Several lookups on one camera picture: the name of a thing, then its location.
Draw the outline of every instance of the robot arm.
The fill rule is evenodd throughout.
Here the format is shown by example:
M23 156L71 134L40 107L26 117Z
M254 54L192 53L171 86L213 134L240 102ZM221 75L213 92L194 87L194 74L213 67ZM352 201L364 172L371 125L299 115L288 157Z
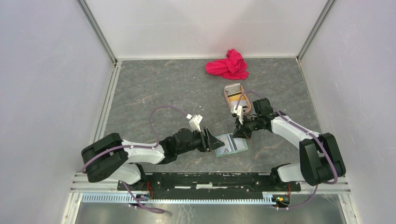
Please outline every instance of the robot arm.
M332 134L313 132L292 121L283 112L280 112L282 116L279 116L267 98L254 101L253 106L257 115L249 119L242 115L241 106L233 108L233 116L238 117L235 122L234 138L250 139L253 131L265 129L282 136L297 147L300 152L300 163L284 164L271 170L271 175L277 182L306 181L315 186L334 178L331 167L321 154L321 147L313 139L313 136L322 143L337 176L345 174L345 165L337 141Z
M182 128L176 134L160 141L158 146L155 143L142 144L122 140L118 133L112 133L94 142L81 152L84 164L109 148L125 147L109 152L88 165L85 169L88 181L99 182L110 178L133 184L144 174L141 166L136 163L167 164L175 161L179 154L195 149L210 152L224 146L224 143L213 137L207 128L201 131L200 115L194 117L190 120L194 131Z

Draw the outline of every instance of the red cloth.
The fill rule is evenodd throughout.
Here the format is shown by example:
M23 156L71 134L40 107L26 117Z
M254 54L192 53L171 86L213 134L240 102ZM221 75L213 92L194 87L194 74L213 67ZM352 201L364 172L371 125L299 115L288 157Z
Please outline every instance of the red cloth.
M248 77L249 72L245 71L247 67L248 65L243 60L242 55L232 49L228 51L227 58L208 62L205 69L211 75L236 80Z

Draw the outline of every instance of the white wall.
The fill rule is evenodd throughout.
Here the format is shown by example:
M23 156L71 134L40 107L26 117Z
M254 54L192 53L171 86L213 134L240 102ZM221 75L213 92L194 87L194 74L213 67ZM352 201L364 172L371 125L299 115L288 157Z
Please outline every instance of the white wall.
M326 0L87 0L118 58L296 56Z
M112 63L74 0L0 3L0 223L59 223Z
M302 60L364 224L394 223L396 1L339 0Z

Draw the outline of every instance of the metal grate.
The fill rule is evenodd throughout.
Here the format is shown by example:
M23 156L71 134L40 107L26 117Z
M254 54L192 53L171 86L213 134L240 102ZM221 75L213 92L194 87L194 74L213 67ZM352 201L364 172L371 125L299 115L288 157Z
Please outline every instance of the metal grate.
M140 201L141 203L162 204L275 204L271 194L263 194L263 199L154 199ZM84 203L135 203L128 193L83 193L81 202Z

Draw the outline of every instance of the small open box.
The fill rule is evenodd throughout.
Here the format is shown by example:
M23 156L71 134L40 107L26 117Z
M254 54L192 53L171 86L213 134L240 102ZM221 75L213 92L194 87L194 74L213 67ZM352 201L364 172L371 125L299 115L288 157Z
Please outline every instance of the small open box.
M230 110L232 106L237 104L242 92L244 92L244 90L239 83L229 84L224 87L224 96L226 97L226 101L228 106L230 107ZM240 100L240 105L243 108L243 113L248 114L252 106L246 94Z

